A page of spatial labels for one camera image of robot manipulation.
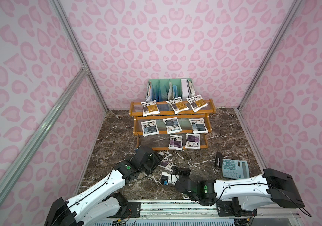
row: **calculator display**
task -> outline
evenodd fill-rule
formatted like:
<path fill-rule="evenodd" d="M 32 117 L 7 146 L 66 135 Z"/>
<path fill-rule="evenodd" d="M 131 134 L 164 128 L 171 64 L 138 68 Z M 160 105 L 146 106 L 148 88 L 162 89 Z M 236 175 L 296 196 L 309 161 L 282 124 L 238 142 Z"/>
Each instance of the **calculator display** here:
<path fill-rule="evenodd" d="M 242 162 L 241 165 L 243 165 L 243 174 L 246 175 L 246 166 L 245 162 Z"/>

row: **black bracket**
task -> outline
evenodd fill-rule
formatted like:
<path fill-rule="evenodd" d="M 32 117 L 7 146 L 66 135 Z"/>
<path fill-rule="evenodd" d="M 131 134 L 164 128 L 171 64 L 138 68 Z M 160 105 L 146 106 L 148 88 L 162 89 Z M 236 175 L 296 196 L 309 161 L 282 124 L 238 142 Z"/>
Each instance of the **black bracket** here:
<path fill-rule="evenodd" d="M 218 201 L 216 202 L 217 213 L 219 217 L 251 217 L 256 216 L 256 209 L 253 211 L 236 210 L 233 206 L 233 201 Z"/>
<path fill-rule="evenodd" d="M 140 202 L 127 202 L 127 206 L 125 206 L 123 209 L 125 209 L 126 211 L 124 211 L 125 213 L 125 217 L 127 217 L 127 214 L 129 213 L 127 209 L 131 210 L 132 215 L 135 216 L 131 216 L 131 217 L 140 217 L 140 212 L 141 212 L 141 203 Z M 108 218 L 119 218 L 119 216 L 122 215 L 122 213 L 116 213 L 115 216 L 111 216 Z"/>
<path fill-rule="evenodd" d="M 222 153 L 216 152 L 215 167 L 222 168 Z"/>

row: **snack package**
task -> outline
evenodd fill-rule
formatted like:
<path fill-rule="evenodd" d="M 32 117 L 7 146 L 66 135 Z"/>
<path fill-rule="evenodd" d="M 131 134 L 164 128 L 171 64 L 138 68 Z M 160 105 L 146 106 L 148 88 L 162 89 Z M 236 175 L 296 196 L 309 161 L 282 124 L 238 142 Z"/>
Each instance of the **snack package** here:
<path fill-rule="evenodd" d="M 177 97 L 172 101 L 166 101 L 166 102 L 168 102 L 171 105 L 172 109 L 175 112 L 175 115 L 177 115 L 181 111 L 186 111 L 190 109 L 182 101 L 181 97 Z"/>
<path fill-rule="evenodd" d="M 166 124 L 167 134 L 181 132 L 181 126 L 179 120 L 176 117 L 164 119 L 163 122 Z"/>
<path fill-rule="evenodd" d="M 182 136 L 170 135 L 169 149 L 182 150 Z"/>
<path fill-rule="evenodd" d="M 204 119 L 189 119 L 192 125 L 193 133 L 208 133 L 209 131 L 206 129 Z"/>
<path fill-rule="evenodd" d="M 185 148 L 200 149 L 200 135 L 193 133 L 186 133 Z"/>
<path fill-rule="evenodd" d="M 187 98 L 187 101 L 191 104 L 192 110 L 194 112 L 197 112 L 202 107 L 207 106 L 207 103 L 204 101 L 200 94 L 195 97 Z"/>
<path fill-rule="evenodd" d="M 143 111 L 142 116 L 160 114 L 156 101 L 141 102 L 141 104 L 142 104 L 142 111 Z"/>
<path fill-rule="evenodd" d="M 161 166 L 162 168 L 165 168 L 167 170 L 172 171 L 172 167 L 174 166 L 174 164 L 162 161 L 162 162 L 160 162 L 159 166 Z"/>
<path fill-rule="evenodd" d="M 159 129 L 157 128 L 156 120 L 143 121 L 141 122 L 143 136 L 156 135 L 159 134 Z"/>

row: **ventilation grille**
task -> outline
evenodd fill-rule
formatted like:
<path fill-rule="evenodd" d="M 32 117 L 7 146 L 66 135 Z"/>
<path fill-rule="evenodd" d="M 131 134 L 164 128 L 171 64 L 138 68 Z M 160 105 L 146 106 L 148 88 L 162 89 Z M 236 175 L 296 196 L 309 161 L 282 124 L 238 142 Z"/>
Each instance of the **ventilation grille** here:
<path fill-rule="evenodd" d="M 132 226 L 134 219 L 130 219 L 126 226 Z M 93 226 L 111 226 L 111 221 L 100 221 Z M 235 226 L 233 219 L 175 219 L 175 220 L 138 220 L 134 226 Z"/>

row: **mounting plate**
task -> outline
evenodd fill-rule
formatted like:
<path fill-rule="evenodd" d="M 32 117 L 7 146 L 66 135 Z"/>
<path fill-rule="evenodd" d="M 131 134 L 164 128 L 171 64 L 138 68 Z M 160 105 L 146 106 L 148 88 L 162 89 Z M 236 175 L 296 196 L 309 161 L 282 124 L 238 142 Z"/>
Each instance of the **mounting plate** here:
<path fill-rule="evenodd" d="M 216 207 L 217 207 L 217 213 L 218 213 L 219 217 L 236 217 L 235 215 L 238 215 L 239 217 L 247 217 L 247 216 L 251 217 L 251 216 L 257 215 L 256 210 L 236 211 L 236 212 L 234 212 L 235 213 L 235 215 L 234 215 L 233 213 L 231 213 L 232 201 L 218 201 L 216 203 Z"/>

